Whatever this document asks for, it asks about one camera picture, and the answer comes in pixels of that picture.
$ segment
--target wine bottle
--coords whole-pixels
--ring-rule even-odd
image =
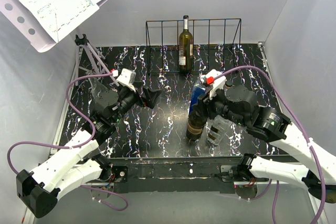
[[[188,28],[189,17],[183,16],[183,32],[180,34],[179,53],[178,53],[178,69],[180,73],[188,73],[193,69],[193,35],[189,32]]]

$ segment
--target bottle label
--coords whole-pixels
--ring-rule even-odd
[[[184,56],[182,56],[182,57],[180,56],[178,60],[179,60],[179,61],[178,61],[178,62],[179,62],[179,63],[178,63],[179,65],[183,65],[183,66],[185,66],[185,57],[184,57]]]
[[[179,65],[182,65],[182,66],[185,66],[186,58],[185,58],[185,55],[183,55],[183,47],[180,47],[180,48],[179,48],[178,56],[179,56],[179,57],[178,57],[178,58],[179,58],[179,59],[178,59],[178,60],[179,60],[179,61],[178,61],[178,62],[179,62],[178,64],[179,64]]]

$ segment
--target cable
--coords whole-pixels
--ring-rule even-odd
[[[116,211],[124,211],[126,208],[128,208],[128,200],[126,199],[125,196],[123,196],[123,195],[121,195],[121,194],[116,194],[116,193],[114,193],[114,192],[112,192],[112,191],[102,190],[102,189],[94,188],[94,187],[90,187],[90,186],[84,186],[84,185],[81,185],[80,187],[85,188],[85,189],[89,189],[89,190],[99,191],[99,192],[101,192],[101,193],[108,193],[108,194],[115,195],[115,196],[117,196],[117,197],[123,199],[123,200],[125,201],[125,203],[126,203],[126,206],[124,206],[123,208],[118,208],[118,207],[115,207],[115,206],[113,206],[113,205],[107,203],[107,202],[104,201],[104,200],[101,200],[101,199],[99,199],[99,198],[93,197],[93,199],[95,199],[95,200],[97,200],[98,202],[101,202],[101,203],[107,205],[108,207],[110,207],[110,208],[112,208],[112,209],[114,209],[114,210],[116,210]]]
[[[294,120],[296,121],[296,123],[298,124],[299,126],[299,129],[301,130],[301,132],[303,133],[303,136],[304,136],[304,139],[306,139],[306,142],[307,143],[310,143],[310,140],[309,140],[309,137],[308,137],[308,134],[307,132],[305,131],[305,128],[302,126],[300,120],[295,116],[295,114],[293,113],[293,111],[289,108],[288,104],[282,99],[279,91],[277,90],[277,88],[274,86],[273,82],[269,79],[269,77],[267,76],[267,74],[262,71],[260,68],[257,68],[257,67],[254,67],[254,66],[239,66],[239,67],[236,67],[236,68],[232,68],[222,74],[220,74],[219,76],[216,76],[214,78],[214,80],[222,77],[222,76],[227,76],[237,70],[242,70],[242,69],[253,69],[253,70],[256,70],[258,71],[260,74],[262,74],[266,80],[268,81],[268,83],[271,85],[271,87],[273,88],[274,92],[277,94],[279,100],[283,103],[283,105],[285,106],[285,108],[288,110],[288,112],[291,114],[291,116],[294,118]],[[313,155],[314,157],[314,160],[316,162],[316,167],[317,167],[317,170],[318,170],[318,173],[319,173],[319,176],[320,176],[320,180],[321,180],[321,190],[322,190],[322,196],[321,196],[321,204],[320,204],[320,207],[319,207],[319,210],[317,211],[315,217],[313,218],[313,220],[311,221],[311,224],[315,224],[317,223],[318,219],[320,218],[321,214],[322,214],[322,211],[323,211],[323,208],[324,208],[324,203],[326,201],[326,185],[325,185],[325,182],[324,182],[324,176],[323,176],[323,172],[322,172],[322,168],[321,168],[321,165],[320,165],[320,162],[319,162],[319,159],[317,157],[317,154],[313,148],[312,145],[309,146],[309,150],[311,152],[311,154]]]
[[[277,180],[277,189],[275,190],[275,196],[274,196],[273,206],[272,206],[272,219],[273,219],[274,224],[277,224],[277,221],[275,220],[275,205],[278,199],[279,188],[280,188],[280,184],[279,184],[279,181]]]
[[[89,137],[88,140],[86,140],[85,142],[81,143],[81,144],[78,144],[78,145],[74,145],[74,146],[58,146],[58,145],[52,145],[52,144],[44,144],[44,143],[38,143],[38,142],[32,142],[32,141],[22,141],[22,142],[18,142],[18,143],[15,143],[13,144],[9,149],[8,149],[8,152],[7,152],[7,162],[9,164],[9,167],[12,169],[12,171],[15,173],[15,174],[18,174],[19,172],[14,168],[13,166],[13,163],[11,161],[11,152],[12,150],[19,146],[19,145],[22,145],[22,144],[30,144],[30,145],[37,145],[37,146],[43,146],[43,147],[49,147],[49,148],[56,148],[56,149],[71,149],[71,148],[78,148],[78,147],[81,147],[83,145],[86,145],[87,143],[89,143],[95,136],[95,133],[96,133],[96,127],[95,125],[93,124],[93,122],[86,116],[84,115],[80,110],[78,110],[74,105],[73,103],[70,101],[70,97],[69,97],[69,90],[71,88],[72,85],[75,84],[75,82],[77,81],[81,81],[81,80],[84,80],[84,79],[88,79],[88,78],[100,78],[100,77],[107,77],[107,76],[111,76],[113,75],[113,73],[105,73],[105,74],[93,74],[93,75],[88,75],[88,76],[82,76],[82,77],[79,77],[79,78],[76,78],[75,80],[73,80],[72,82],[69,83],[69,85],[67,86],[67,89],[66,89],[66,93],[65,93],[65,97],[66,97],[66,100],[67,102],[69,103],[70,107],[76,111],[80,116],[82,116],[88,123],[90,123],[91,125],[91,128],[92,128],[92,134],[91,136]]]
[[[270,179],[267,187],[265,188],[265,190],[260,195],[254,197],[254,198],[252,198],[250,200],[260,199],[263,195],[265,195],[265,193],[267,193],[267,191],[268,191],[269,187],[271,186],[271,184],[272,184],[272,180]]]
[[[233,196],[227,196],[227,195],[222,195],[222,194],[218,194],[219,196],[222,196],[224,198],[230,198],[230,199],[243,199],[243,200],[246,200],[246,201],[249,201],[249,200],[256,200],[256,199],[260,199],[263,195],[265,195],[265,193],[267,193],[268,189],[270,188],[272,184],[272,179],[269,180],[269,183],[267,185],[267,187],[265,188],[265,190],[258,196],[254,197],[254,198],[237,198],[237,197],[233,197]]]

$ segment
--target floor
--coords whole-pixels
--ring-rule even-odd
[[[128,193],[129,207],[118,212],[92,200],[89,190],[78,188],[68,193],[45,217],[35,219],[35,224],[68,223],[255,223],[272,221],[272,203],[275,185],[260,199],[246,202],[237,195],[218,192]],[[258,191],[265,185],[258,185]],[[107,202],[123,207],[118,197]],[[275,210],[278,223],[310,223],[313,219],[307,192],[289,184],[281,184]]]
[[[146,51],[144,46],[136,47],[103,47],[100,48],[106,56],[106,64],[109,69],[128,68],[136,72],[136,80],[142,81],[152,89],[160,88],[163,92],[157,102],[157,106],[151,110],[134,106],[124,119],[118,124],[117,132],[100,146],[100,152],[108,158],[114,157],[186,157],[186,156],[235,156],[244,153],[259,155],[285,154],[277,148],[267,145],[265,142],[251,137],[246,131],[233,125],[226,133],[226,137],[218,146],[206,141],[206,131],[202,137],[191,142],[185,137],[186,120],[190,106],[190,94],[194,81],[199,72],[186,76],[178,73],[163,73],[177,70],[177,52],[175,47],[163,48],[163,60],[161,49]],[[151,55],[150,76],[147,73],[149,58]],[[257,44],[242,44],[225,46],[217,45],[208,50],[207,46],[195,46],[194,50],[195,70],[205,70],[207,64],[210,69],[227,70],[236,65],[252,65],[267,72],[265,60]],[[86,69],[92,69],[85,54],[81,57],[80,65]],[[264,77],[254,71],[239,71],[231,76],[234,85],[243,84],[248,89],[257,93],[258,102],[261,105],[279,108],[276,95]],[[109,78],[100,80],[106,86],[112,84]],[[88,80],[74,87],[71,100],[77,108],[90,113],[92,102]],[[72,109],[67,113],[64,128],[60,139],[60,145],[65,145],[78,131],[84,120]]]

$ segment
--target red tag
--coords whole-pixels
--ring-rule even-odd
[[[212,76],[210,76],[209,78],[207,78],[206,79],[206,83],[208,84],[208,85],[211,85],[212,83],[214,83],[214,78],[212,77]]]

